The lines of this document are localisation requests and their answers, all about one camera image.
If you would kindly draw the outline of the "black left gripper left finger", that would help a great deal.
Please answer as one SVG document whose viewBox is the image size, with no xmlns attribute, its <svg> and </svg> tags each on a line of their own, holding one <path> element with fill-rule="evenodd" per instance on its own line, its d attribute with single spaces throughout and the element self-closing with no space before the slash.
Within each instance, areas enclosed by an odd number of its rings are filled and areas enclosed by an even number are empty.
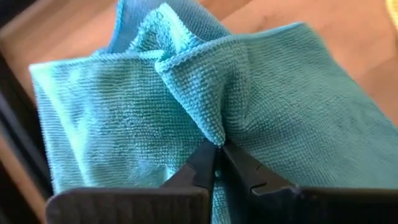
<svg viewBox="0 0 398 224">
<path fill-rule="evenodd" d="M 48 224 L 209 224 L 218 148 L 203 141 L 158 188 L 80 187 L 54 195 Z"/>
</svg>

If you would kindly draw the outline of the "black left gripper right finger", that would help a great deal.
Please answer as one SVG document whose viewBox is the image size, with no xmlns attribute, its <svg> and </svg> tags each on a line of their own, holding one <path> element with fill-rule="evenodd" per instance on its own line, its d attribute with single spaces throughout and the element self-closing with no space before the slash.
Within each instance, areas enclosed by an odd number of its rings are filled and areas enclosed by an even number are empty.
<svg viewBox="0 0 398 224">
<path fill-rule="evenodd" d="M 228 141 L 222 147 L 232 223 L 397 223 L 397 191 L 289 182 Z"/>
</svg>

